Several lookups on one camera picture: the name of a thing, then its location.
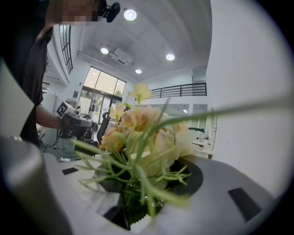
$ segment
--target person's arm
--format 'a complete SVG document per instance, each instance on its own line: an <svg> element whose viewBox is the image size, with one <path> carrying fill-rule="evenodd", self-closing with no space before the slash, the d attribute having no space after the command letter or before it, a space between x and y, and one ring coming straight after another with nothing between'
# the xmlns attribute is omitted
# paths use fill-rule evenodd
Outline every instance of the person's arm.
<svg viewBox="0 0 294 235"><path fill-rule="evenodd" d="M43 127L62 129L61 119L50 113L42 105L36 107L36 123Z"/></svg>

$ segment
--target ceiling vent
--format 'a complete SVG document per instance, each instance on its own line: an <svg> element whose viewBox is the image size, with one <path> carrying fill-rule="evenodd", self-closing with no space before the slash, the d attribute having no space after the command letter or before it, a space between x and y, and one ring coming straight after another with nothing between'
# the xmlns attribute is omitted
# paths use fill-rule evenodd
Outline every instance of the ceiling vent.
<svg viewBox="0 0 294 235"><path fill-rule="evenodd" d="M132 63L133 59L119 48L114 53L110 52L110 56L113 60L118 63L127 66Z"/></svg>

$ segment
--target ceiling light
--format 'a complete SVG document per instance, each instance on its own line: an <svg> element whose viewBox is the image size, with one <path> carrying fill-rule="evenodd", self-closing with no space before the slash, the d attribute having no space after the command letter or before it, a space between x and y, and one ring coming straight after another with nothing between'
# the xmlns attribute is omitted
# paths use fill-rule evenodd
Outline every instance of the ceiling light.
<svg viewBox="0 0 294 235"><path fill-rule="evenodd" d="M175 59L175 55L174 54L167 54L166 59L169 61L173 61Z"/></svg>
<svg viewBox="0 0 294 235"><path fill-rule="evenodd" d="M107 50L106 48L101 48L101 52L102 52L103 54L108 54L108 50Z"/></svg>
<svg viewBox="0 0 294 235"><path fill-rule="evenodd" d="M137 13L134 10L126 10L124 12L124 17L126 20L132 21L135 20L137 17Z"/></svg>

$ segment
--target balcony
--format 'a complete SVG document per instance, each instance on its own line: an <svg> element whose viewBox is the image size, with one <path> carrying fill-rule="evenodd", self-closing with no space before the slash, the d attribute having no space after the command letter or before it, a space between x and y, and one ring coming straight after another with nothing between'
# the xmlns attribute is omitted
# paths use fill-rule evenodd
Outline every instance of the balcony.
<svg viewBox="0 0 294 235"><path fill-rule="evenodd" d="M176 96L207 96L206 83L185 84L153 89L150 99Z"/></svg>

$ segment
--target person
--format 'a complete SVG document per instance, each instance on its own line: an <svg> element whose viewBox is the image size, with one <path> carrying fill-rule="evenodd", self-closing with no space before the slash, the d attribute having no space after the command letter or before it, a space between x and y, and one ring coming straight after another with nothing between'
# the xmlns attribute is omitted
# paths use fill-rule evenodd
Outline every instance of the person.
<svg viewBox="0 0 294 235"><path fill-rule="evenodd" d="M42 81L46 70L47 44L53 26L74 24L98 19L107 7L105 0L28 0L9 1L16 23L1 29L3 37L1 56L14 79L34 103L21 132L21 138L39 145L36 123L61 129L62 121L42 105Z"/></svg>

